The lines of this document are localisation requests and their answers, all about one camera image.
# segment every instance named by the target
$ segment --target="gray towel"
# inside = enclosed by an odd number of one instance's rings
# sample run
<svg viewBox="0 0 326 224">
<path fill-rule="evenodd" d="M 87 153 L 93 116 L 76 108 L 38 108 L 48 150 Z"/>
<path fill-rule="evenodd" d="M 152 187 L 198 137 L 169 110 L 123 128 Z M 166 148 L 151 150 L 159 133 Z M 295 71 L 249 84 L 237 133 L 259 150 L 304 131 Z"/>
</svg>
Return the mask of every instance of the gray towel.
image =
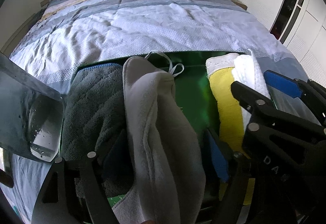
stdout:
<svg viewBox="0 0 326 224">
<path fill-rule="evenodd" d="M 121 224 L 195 223 L 205 188 L 197 135 L 175 102 L 174 79 L 142 57 L 123 66 L 132 189 L 113 211 Z"/>
<path fill-rule="evenodd" d="M 78 160 L 109 139 L 115 143 L 102 175 L 108 197 L 125 194 L 133 184 L 124 113 L 122 66 L 106 63 L 77 72 L 66 99 L 60 155 Z M 83 196 L 76 181 L 76 190 Z"/>
</svg>

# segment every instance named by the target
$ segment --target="bedspread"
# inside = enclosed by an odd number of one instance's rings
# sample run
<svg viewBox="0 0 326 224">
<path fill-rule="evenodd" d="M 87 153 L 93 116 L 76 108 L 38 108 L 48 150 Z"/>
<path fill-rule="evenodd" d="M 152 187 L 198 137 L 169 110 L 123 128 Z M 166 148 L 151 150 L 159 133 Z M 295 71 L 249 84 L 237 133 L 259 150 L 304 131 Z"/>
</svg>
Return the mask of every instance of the bedspread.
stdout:
<svg viewBox="0 0 326 224">
<path fill-rule="evenodd" d="M 293 58 L 256 18 L 230 0 L 66 0 L 54 3 L 10 59 L 46 84 L 82 64 L 170 51 L 250 48 L 274 62 Z M 60 83 L 56 87 L 66 93 Z"/>
</svg>

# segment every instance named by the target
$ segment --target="white cloth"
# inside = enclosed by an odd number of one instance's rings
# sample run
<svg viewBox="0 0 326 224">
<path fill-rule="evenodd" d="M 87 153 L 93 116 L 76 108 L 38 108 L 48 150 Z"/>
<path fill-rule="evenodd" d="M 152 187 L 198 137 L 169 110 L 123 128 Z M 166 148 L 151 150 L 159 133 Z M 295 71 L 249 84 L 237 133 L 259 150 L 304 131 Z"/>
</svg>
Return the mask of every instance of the white cloth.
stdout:
<svg viewBox="0 0 326 224">
<path fill-rule="evenodd" d="M 205 173 L 197 134 L 175 102 L 171 73 L 142 57 L 123 66 L 128 143 L 135 180 L 114 207 L 121 224 L 195 223 Z"/>
<path fill-rule="evenodd" d="M 231 71 L 235 81 L 238 81 L 248 87 L 254 89 L 258 93 L 271 98 L 267 90 L 264 76 L 260 70 L 260 66 L 253 52 L 249 50 L 251 55 L 240 55 L 234 59 L 234 69 Z M 241 108 L 243 129 L 247 128 L 251 114 Z"/>
<path fill-rule="evenodd" d="M 234 60 L 238 53 L 229 53 L 223 56 L 211 57 L 206 60 L 207 78 L 218 70 L 234 67 Z"/>
<path fill-rule="evenodd" d="M 148 58 L 150 57 L 150 55 L 152 55 L 153 53 L 159 54 L 160 56 L 162 56 L 162 57 L 164 57 L 164 58 L 167 59 L 167 61 L 169 62 L 169 65 L 170 65 L 170 66 L 169 66 L 169 71 L 168 71 L 168 73 L 170 73 L 170 74 L 172 75 L 172 77 L 176 77 L 176 76 L 178 76 L 179 74 L 181 74 L 181 73 L 184 71 L 185 67 L 184 67 L 184 65 L 183 65 L 182 63 L 177 63 L 177 64 L 173 67 L 173 65 L 172 65 L 172 60 L 171 60 L 171 59 L 170 59 L 166 54 L 164 54 L 162 51 L 159 51 L 159 50 L 157 50 L 157 49 L 154 49 L 154 50 L 150 51 L 150 52 L 146 55 L 145 59 L 148 59 Z M 182 70 L 179 71 L 178 73 L 174 73 L 178 66 L 180 66 L 180 67 L 182 68 Z"/>
</svg>

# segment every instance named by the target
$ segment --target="green tray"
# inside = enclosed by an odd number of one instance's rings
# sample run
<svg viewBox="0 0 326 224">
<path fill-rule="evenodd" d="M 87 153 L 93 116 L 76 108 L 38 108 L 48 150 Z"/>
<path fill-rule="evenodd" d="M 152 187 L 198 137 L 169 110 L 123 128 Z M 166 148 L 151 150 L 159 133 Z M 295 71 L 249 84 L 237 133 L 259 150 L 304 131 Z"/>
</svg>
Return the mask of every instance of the green tray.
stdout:
<svg viewBox="0 0 326 224">
<path fill-rule="evenodd" d="M 222 51 L 166 53 L 172 60 L 173 65 L 182 63 L 185 67 L 185 70 L 174 79 L 176 91 L 175 100 L 198 134 L 200 145 L 202 144 L 203 130 L 207 127 L 211 127 L 218 132 L 220 125 L 217 103 L 209 86 L 205 63 L 206 60 L 211 57 L 225 54 L 227 54 L 227 52 Z M 128 58 L 120 58 L 102 61 L 92 65 L 84 65 L 78 70 L 108 62 L 123 65 L 127 59 Z M 157 68 L 161 68 L 165 71 L 169 69 L 167 59 L 162 56 L 152 54 L 148 60 Z M 123 196 L 108 198 L 110 205 L 115 205 L 122 197 Z"/>
</svg>

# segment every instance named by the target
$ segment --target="transparent acrylic sheet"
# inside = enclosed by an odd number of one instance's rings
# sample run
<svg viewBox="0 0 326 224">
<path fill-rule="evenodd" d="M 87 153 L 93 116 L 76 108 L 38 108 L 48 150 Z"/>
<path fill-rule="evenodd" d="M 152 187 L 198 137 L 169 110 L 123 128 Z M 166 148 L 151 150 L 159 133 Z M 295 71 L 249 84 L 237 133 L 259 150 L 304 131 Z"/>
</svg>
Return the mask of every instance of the transparent acrylic sheet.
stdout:
<svg viewBox="0 0 326 224">
<path fill-rule="evenodd" d="M 0 54 L 0 147 L 51 162 L 60 146 L 61 94 Z"/>
</svg>

